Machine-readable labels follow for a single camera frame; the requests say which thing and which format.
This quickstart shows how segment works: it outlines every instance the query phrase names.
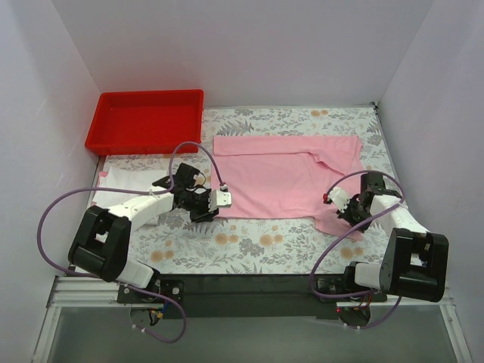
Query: white cloth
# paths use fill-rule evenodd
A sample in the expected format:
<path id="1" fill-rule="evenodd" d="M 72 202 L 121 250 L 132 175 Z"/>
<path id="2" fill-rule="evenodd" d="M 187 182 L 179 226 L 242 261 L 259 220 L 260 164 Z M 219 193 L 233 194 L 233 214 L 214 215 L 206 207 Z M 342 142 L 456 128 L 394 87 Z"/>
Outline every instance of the white cloth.
<path id="1" fill-rule="evenodd" d="M 129 189 L 131 191 L 148 191 L 152 184 L 167 175 L 165 170 L 124 170 L 110 167 L 107 175 L 99 178 L 99 187 Z M 114 193 L 111 191 L 97 191 L 92 202 L 101 208 L 109 208 L 124 203 L 137 194 Z M 158 218 L 151 219 L 147 225 L 158 224 Z"/>

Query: red plastic tray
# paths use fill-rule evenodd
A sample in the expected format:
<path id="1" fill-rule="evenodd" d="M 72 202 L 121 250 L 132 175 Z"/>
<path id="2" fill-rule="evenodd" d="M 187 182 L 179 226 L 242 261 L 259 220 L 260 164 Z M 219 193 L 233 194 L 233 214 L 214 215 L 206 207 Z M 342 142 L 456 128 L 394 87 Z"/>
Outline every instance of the red plastic tray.
<path id="1" fill-rule="evenodd" d="M 200 143 L 202 112 L 201 89 L 103 93 L 85 146 L 100 156 L 170 154 L 183 141 Z"/>

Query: cable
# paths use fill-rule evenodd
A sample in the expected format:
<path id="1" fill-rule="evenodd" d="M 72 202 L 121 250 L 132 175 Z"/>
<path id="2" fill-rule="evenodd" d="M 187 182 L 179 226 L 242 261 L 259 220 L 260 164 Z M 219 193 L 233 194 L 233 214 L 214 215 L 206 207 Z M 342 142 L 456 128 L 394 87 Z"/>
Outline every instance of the cable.
<path id="1" fill-rule="evenodd" d="M 178 304 L 175 300 L 173 300 L 173 299 L 171 299 L 167 296 L 163 296 L 159 293 L 152 293 L 150 291 L 140 289 L 139 287 L 136 287 L 136 286 L 133 286 L 133 285 L 128 285 L 128 288 L 131 289 L 131 290 L 134 290 L 138 293 L 144 293 L 145 295 L 157 297 L 159 299 L 165 299 L 165 301 L 173 304 L 180 311 L 181 318 L 183 319 L 183 326 L 181 327 L 181 332 L 176 337 L 174 337 L 172 339 L 165 338 L 165 337 L 159 335 L 158 333 L 155 333 L 154 331 L 143 327 L 140 324 L 134 324 L 134 326 L 136 328 L 138 328 L 141 331 L 144 331 L 147 334 L 150 334 L 152 337 L 155 337 L 159 341 L 162 341 L 164 343 L 175 343 L 175 342 L 178 342 L 183 337 L 183 334 L 185 334 L 185 331 L 187 330 L 187 314 L 185 313 L 184 309 L 182 308 L 182 306 L 180 304 Z"/>
<path id="2" fill-rule="evenodd" d="M 166 309 L 168 308 L 168 304 L 169 304 L 169 303 L 168 303 L 167 301 L 165 301 L 165 303 L 163 304 L 163 307 L 161 308 L 161 313 L 162 313 L 162 314 L 164 314 L 164 313 L 165 313 Z"/>
<path id="3" fill-rule="evenodd" d="M 362 227 L 362 226 L 364 226 L 364 225 L 366 225 L 366 224 L 374 221 L 375 219 L 380 218 L 381 216 L 384 216 L 385 214 L 391 212 L 394 209 L 399 208 L 402 205 L 402 203 L 405 201 L 406 195 L 405 195 L 405 192 L 404 192 L 404 190 L 402 188 L 402 185 L 395 178 L 393 178 L 391 175 L 388 175 L 385 172 L 379 172 L 377 170 L 372 170 L 371 172 L 375 172 L 377 174 L 381 174 L 383 176 L 386 176 L 388 179 L 390 179 L 392 182 L 394 182 L 397 185 L 397 187 L 399 187 L 400 191 L 402 192 L 402 198 L 400 199 L 399 203 L 394 204 L 393 206 L 385 209 L 384 211 L 382 211 L 382 212 L 380 212 L 378 214 L 375 214 L 374 216 L 368 217 L 364 221 L 359 222 L 357 225 L 352 226 L 348 231 L 346 231 L 345 233 L 343 233 L 332 244 L 330 244 L 330 246 L 319 256 L 318 260 L 316 261 L 314 267 L 311 270 L 311 273 L 309 274 L 309 288 L 311 289 L 312 293 L 315 294 L 317 297 L 322 297 L 322 298 L 325 298 L 325 299 L 346 299 L 346 298 L 349 298 L 349 297 L 366 296 L 366 295 L 369 295 L 369 294 L 373 293 L 372 290 L 367 290 L 367 291 L 362 291 L 362 292 L 358 292 L 358 293 L 341 293 L 341 294 L 330 295 L 330 294 L 326 294 L 326 293 L 320 293 L 320 292 L 318 292 L 315 289 L 315 273 L 316 273 L 316 270 L 318 269 L 318 267 L 321 264 L 321 262 L 323 261 L 323 259 L 329 254 L 329 252 L 339 242 L 341 242 L 343 239 L 345 239 L 346 237 L 348 237 L 352 232 L 357 231 L 358 229 L 360 229 L 360 227 Z M 369 173 L 369 171 L 368 170 L 360 170 L 358 172 L 352 172 L 352 173 L 350 173 L 348 175 L 343 176 L 341 179 L 339 179 L 333 185 L 330 186 L 329 190 L 327 191 L 327 194 L 329 194 L 334 189 L 334 187 L 336 187 L 343 180 L 345 180 L 347 178 L 350 178 L 350 177 L 352 177 L 354 175 L 366 174 L 366 173 Z M 390 311 L 383 318 L 381 318 L 379 321 L 375 321 L 372 324 L 366 325 L 364 328 L 366 329 L 366 328 L 369 328 L 369 327 L 376 327 L 377 325 L 379 325 L 382 322 L 384 322 L 395 311 L 395 309 L 399 305 L 401 299 L 402 298 L 400 297 L 397 300 L 396 304 L 390 309 Z"/>
<path id="4" fill-rule="evenodd" d="M 175 150 L 172 153 L 172 156 L 169 159 L 168 171 L 169 171 L 170 186 L 168 187 L 168 189 L 165 189 L 163 191 L 152 192 L 152 191 L 130 191 L 130 190 L 127 190 L 127 189 L 101 188 L 101 187 L 79 188 L 79 189 L 75 189 L 73 191 L 69 191 L 65 194 L 62 194 L 59 198 L 57 198 L 52 203 L 50 203 L 47 206 L 47 208 L 45 209 L 45 211 L 43 212 L 42 216 L 40 217 L 39 224 L 37 226 L 37 235 L 36 235 L 37 248 L 39 249 L 39 252 L 40 252 L 40 255 L 42 256 L 42 258 L 50 266 L 56 268 L 59 271 L 62 271 L 66 275 L 77 276 L 77 277 L 87 277 L 87 278 L 97 278 L 97 276 L 95 276 L 93 274 L 84 274 L 84 273 L 81 273 L 81 272 L 69 270 L 68 268 L 64 268 L 63 266 L 58 265 L 56 262 L 54 262 L 54 261 L 52 261 L 51 259 L 48 258 L 47 254 L 44 251 L 44 247 L 42 246 L 42 228 L 44 226 L 45 219 L 47 218 L 47 215 L 49 214 L 49 212 L 59 202 L 66 199 L 67 197 L 70 197 L 71 195 L 74 195 L 74 194 L 86 192 L 86 191 L 111 191 L 111 192 L 116 192 L 116 193 L 139 194 L 139 195 L 151 195 L 151 194 L 160 195 L 160 194 L 169 193 L 175 187 L 175 179 L 173 178 L 173 172 L 172 172 L 173 159 L 175 158 L 176 152 L 180 149 L 180 147 L 182 147 L 183 145 L 187 145 L 187 144 L 198 146 L 200 149 L 202 149 L 208 155 L 208 157 L 210 158 L 210 161 L 213 164 L 213 168 L 216 171 L 217 177 L 219 178 L 220 185 L 223 186 L 225 183 L 222 181 L 222 177 L 220 176 L 219 168 L 218 168 L 215 160 L 213 159 L 212 154 L 206 149 L 206 147 L 204 147 L 203 145 L 198 144 L 196 142 L 192 142 L 192 141 L 182 142 L 181 144 L 179 144 L 175 148 Z M 170 299 L 167 296 L 163 296 L 159 293 L 151 293 L 150 291 L 142 290 L 142 289 L 135 287 L 135 286 L 132 286 L 132 285 L 128 285 L 128 286 L 129 286 L 130 289 L 137 291 L 139 293 L 143 293 L 143 294 L 148 295 L 148 296 L 154 296 L 156 298 L 164 299 L 165 301 L 170 302 L 180 311 L 181 316 L 183 317 L 183 328 L 181 329 L 181 333 L 177 337 L 172 338 L 172 339 L 167 339 L 165 337 L 162 337 L 159 334 L 154 333 L 153 331 L 150 331 L 148 329 L 145 329 L 144 327 L 141 327 L 140 325 L 135 325 L 135 326 L 138 329 L 140 329 L 141 331 L 144 331 L 144 332 L 150 334 L 151 336 L 157 338 L 158 340 L 160 340 L 164 343 L 174 343 L 174 342 L 180 340 L 182 338 L 183 334 L 185 333 L 185 330 L 186 330 L 186 327 L 187 327 L 187 315 L 185 314 L 185 311 L 183 310 L 182 306 L 180 304 L 178 304 L 175 300 Z"/>
<path id="5" fill-rule="evenodd" d="M 356 330 L 369 329 L 371 327 L 376 327 L 376 326 L 380 325 L 381 323 L 383 323 L 386 319 L 388 319 L 391 314 L 393 314 L 393 312 L 396 310 L 396 308 L 399 307 L 401 301 L 402 301 L 402 297 L 399 296 L 399 298 L 395 302 L 395 305 L 392 306 L 392 308 L 381 319 L 379 319 L 379 320 L 377 320 L 373 323 L 363 325 L 363 326 L 357 326 L 357 327 L 354 326 L 354 325 L 348 325 L 348 327 L 350 327 L 352 329 L 356 329 Z"/>
<path id="6" fill-rule="evenodd" d="M 203 183 L 202 184 L 199 184 L 199 185 L 201 185 L 203 187 L 205 185 L 205 183 L 206 183 L 206 176 L 202 172 L 200 172 L 200 174 L 203 176 Z"/>
<path id="7" fill-rule="evenodd" d="M 362 307 L 362 309 L 366 309 L 366 308 L 369 308 L 370 307 L 370 304 L 371 304 L 371 300 L 373 299 L 372 297 L 373 295 L 368 295 L 368 302 L 366 303 L 365 306 Z"/>

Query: floral pattern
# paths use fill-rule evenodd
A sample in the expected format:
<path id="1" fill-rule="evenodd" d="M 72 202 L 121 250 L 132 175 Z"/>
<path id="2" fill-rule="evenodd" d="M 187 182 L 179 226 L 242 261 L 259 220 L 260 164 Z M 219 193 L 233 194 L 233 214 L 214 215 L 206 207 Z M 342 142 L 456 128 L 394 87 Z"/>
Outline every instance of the floral pattern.
<path id="1" fill-rule="evenodd" d="M 358 135 L 363 143 L 363 166 L 393 175 L 371 107 L 205 110 L 202 143 L 209 150 L 215 135 Z M 112 156 L 106 159 L 104 170 L 111 166 L 167 169 L 169 157 Z M 209 186 L 211 168 L 205 153 L 176 157 L 174 167 L 180 162 L 201 170 L 206 176 L 205 185 Z M 145 225 L 134 231 L 129 252 L 163 273 L 306 274 L 335 238 L 317 231 L 312 219 L 217 219 L 195 224 L 190 222 L 188 213 L 177 209 L 162 215 L 158 225 Z M 386 243 L 384 231 L 372 225 L 363 240 L 342 241 L 322 262 L 319 271 L 341 273 L 352 260 L 378 262 Z"/>

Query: metal frame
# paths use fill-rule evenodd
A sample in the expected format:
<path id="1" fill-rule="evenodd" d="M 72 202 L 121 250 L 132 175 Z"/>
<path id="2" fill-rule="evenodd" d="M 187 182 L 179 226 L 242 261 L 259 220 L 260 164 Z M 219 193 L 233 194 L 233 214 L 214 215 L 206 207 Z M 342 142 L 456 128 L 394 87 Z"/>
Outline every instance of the metal frame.
<path id="1" fill-rule="evenodd" d="M 230 108 L 247 108 L 247 107 L 230 107 Z M 383 136 L 383 142 L 386 149 L 388 145 L 381 127 L 380 118 L 375 110 L 378 128 Z M 389 154 L 390 164 L 393 173 L 398 179 L 392 157 Z M 98 173 L 103 169 L 105 158 L 99 159 L 93 178 L 93 185 L 98 183 Z M 94 193 L 91 192 L 88 197 L 88 206 L 90 206 Z M 39 335 L 36 349 L 33 354 L 34 363 L 44 363 L 48 360 L 52 344 L 54 342 L 55 332 L 61 316 L 63 307 L 120 307 L 125 308 L 126 305 L 116 302 L 119 286 L 115 283 L 107 283 L 94 278 L 56 278 L 54 287 L 51 292 L 51 298 L 48 303 L 48 308 L 45 314 L 44 323 Z M 393 306 L 396 302 L 396 296 L 388 296 L 386 302 L 373 302 L 372 306 Z M 337 302 L 337 306 L 353 306 L 353 302 Z M 435 305 L 434 302 L 424 302 L 415 299 L 403 298 L 400 302 L 401 306 L 428 306 Z M 456 358 L 460 363 L 472 362 L 469 349 L 467 347 L 464 334 L 459 324 L 457 314 L 455 312 L 455 305 L 453 299 L 448 294 L 448 288 L 445 290 L 444 297 L 437 303 L 440 306 L 442 317 L 447 328 L 447 332 L 454 349 Z M 147 307 L 147 304 L 131 304 L 130 307 Z M 161 307 L 163 304 L 153 304 L 151 307 Z"/>

